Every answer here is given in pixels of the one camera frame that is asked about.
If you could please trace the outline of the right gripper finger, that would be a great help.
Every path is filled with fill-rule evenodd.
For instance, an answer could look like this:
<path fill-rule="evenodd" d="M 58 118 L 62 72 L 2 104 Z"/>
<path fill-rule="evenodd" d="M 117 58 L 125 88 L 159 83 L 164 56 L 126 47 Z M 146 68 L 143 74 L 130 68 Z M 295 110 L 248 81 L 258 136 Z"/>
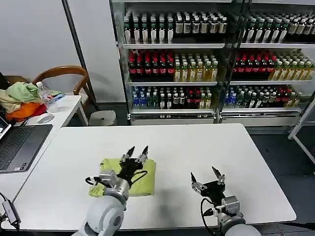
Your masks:
<path fill-rule="evenodd" d="M 225 175 L 221 174 L 218 169 L 212 166 L 212 170 L 218 179 L 218 184 L 225 184 Z"/>
<path fill-rule="evenodd" d="M 202 192 L 207 189 L 207 186 L 204 184 L 201 184 L 198 182 L 194 176 L 194 174 L 191 172 L 191 187 L 195 192 Z"/>

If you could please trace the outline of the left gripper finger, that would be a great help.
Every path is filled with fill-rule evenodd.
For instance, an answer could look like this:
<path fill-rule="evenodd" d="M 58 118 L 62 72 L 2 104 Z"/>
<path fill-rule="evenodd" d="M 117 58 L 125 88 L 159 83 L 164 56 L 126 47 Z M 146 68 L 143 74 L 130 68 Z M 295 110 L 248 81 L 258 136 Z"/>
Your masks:
<path fill-rule="evenodd" d="M 142 153 L 138 156 L 138 158 L 136 158 L 136 162 L 137 163 L 141 163 L 144 164 L 148 159 L 148 146 L 146 146 Z"/>
<path fill-rule="evenodd" d="M 133 146 L 132 148 L 130 148 L 126 154 L 123 154 L 121 157 L 121 161 L 125 162 L 127 159 L 130 159 L 133 152 L 134 152 L 135 146 Z"/>

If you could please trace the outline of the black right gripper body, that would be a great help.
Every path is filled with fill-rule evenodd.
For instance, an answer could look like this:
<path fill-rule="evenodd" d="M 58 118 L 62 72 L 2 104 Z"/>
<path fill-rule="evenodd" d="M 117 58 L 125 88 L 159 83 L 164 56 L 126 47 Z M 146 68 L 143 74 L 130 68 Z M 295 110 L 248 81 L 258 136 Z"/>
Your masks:
<path fill-rule="evenodd" d="M 201 190 L 202 197 L 208 197 L 215 205 L 220 205 L 223 198 L 225 198 L 225 184 L 218 183 L 217 180 L 204 184 L 205 188 Z"/>

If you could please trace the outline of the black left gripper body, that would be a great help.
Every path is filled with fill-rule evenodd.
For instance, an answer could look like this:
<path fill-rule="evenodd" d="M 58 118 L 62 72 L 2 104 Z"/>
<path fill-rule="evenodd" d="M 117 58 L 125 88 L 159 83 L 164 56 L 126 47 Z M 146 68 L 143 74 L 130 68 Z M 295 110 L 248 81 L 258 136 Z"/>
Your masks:
<path fill-rule="evenodd" d="M 135 172 L 137 170 L 142 170 L 143 168 L 143 164 L 141 162 L 137 162 L 134 158 L 126 159 L 124 162 L 120 161 L 119 165 L 121 170 L 118 173 L 118 178 L 124 179 L 127 182 L 131 182 Z"/>

